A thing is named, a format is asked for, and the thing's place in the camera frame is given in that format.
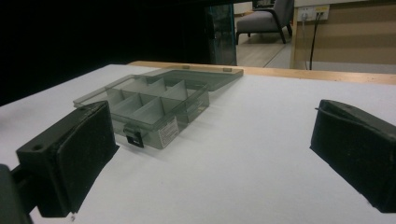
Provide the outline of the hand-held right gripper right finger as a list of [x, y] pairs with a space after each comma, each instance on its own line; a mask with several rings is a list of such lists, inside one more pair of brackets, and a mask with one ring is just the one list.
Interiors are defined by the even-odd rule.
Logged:
[[333, 100], [317, 111], [310, 148], [371, 206], [396, 213], [396, 126]]

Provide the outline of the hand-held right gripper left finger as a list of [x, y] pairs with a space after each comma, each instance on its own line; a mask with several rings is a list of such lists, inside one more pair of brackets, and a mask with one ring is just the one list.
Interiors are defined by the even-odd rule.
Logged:
[[17, 186], [27, 211], [66, 217], [82, 206], [97, 176], [118, 150], [106, 101], [84, 105], [17, 150]]

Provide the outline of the clear grey compartment organizer box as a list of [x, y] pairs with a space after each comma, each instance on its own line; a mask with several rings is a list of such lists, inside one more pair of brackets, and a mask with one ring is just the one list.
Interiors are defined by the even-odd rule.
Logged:
[[113, 131], [137, 147], [163, 149], [210, 105], [209, 93], [236, 81], [242, 69], [173, 66], [128, 75], [74, 101], [109, 104]]

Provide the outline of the wooden counter panel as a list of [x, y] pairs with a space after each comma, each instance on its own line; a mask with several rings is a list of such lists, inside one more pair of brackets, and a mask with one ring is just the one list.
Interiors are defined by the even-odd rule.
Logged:
[[[329, 5], [326, 21], [299, 7]], [[295, 0], [290, 67], [396, 74], [396, 0]]]

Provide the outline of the teal framed glass panel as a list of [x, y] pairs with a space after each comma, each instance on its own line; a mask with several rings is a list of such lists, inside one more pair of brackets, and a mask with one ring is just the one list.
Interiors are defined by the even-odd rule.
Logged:
[[205, 33], [213, 64], [236, 65], [233, 5], [205, 8]]

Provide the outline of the white wall socket strip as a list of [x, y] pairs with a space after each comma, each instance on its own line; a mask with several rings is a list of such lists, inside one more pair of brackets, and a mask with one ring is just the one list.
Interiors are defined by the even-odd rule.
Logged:
[[326, 21], [329, 17], [329, 11], [329, 5], [299, 7], [297, 21], [314, 21], [316, 19]]

